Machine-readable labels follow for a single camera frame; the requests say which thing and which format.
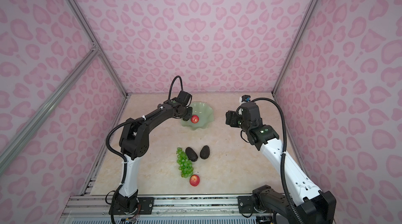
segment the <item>red apple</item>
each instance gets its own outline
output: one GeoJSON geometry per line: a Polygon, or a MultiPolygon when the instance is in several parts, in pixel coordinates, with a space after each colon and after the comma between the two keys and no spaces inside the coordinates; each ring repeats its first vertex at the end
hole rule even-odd
{"type": "Polygon", "coordinates": [[[193,115],[193,116],[191,117],[191,121],[192,121],[193,123],[198,123],[199,120],[200,120],[200,119],[199,119],[199,117],[198,117],[197,115],[193,115]]]}
{"type": "Polygon", "coordinates": [[[198,175],[194,174],[190,177],[190,185],[198,186],[199,183],[200,183],[200,177],[198,177],[198,175]]]}

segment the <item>grape bunch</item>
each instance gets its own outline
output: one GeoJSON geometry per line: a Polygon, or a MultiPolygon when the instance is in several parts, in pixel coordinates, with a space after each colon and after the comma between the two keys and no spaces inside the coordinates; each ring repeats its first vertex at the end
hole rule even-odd
{"type": "Polygon", "coordinates": [[[179,164],[178,169],[181,171],[181,176],[183,178],[188,178],[193,175],[193,163],[188,159],[187,154],[183,151],[181,147],[177,148],[177,163],[179,164]]]}

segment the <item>scalloped bowl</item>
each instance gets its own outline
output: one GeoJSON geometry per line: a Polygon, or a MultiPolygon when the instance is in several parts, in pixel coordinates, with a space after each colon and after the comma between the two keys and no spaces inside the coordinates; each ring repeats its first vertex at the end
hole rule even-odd
{"type": "Polygon", "coordinates": [[[193,107],[193,115],[199,117],[198,123],[193,123],[191,120],[184,121],[181,120],[182,126],[187,126],[191,130],[196,130],[198,128],[205,129],[208,127],[210,122],[214,121],[214,110],[204,102],[192,102],[190,107],[193,107]]]}

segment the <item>pink wall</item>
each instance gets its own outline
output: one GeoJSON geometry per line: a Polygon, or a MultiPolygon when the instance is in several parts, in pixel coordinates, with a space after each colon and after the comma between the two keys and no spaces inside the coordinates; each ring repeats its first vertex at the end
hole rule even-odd
{"type": "Polygon", "coordinates": [[[402,221],[402,0],[322,0],[279,91],[338,224],[402,221]]]}
{"type": "Polygon", "coordinates": [[[129,92],[271,91],[310,0],[78,0],[129,92]]]}
{"type": "Polygon", "coordinates": [[[89,41],[64,0],[0,0],[0,153],[89,41]]]}
{"type": "Polygon", "coordinates": [[[0,178],[1,223],[57,223],[83,185],[121,101],[95,59],[0,178]]]}

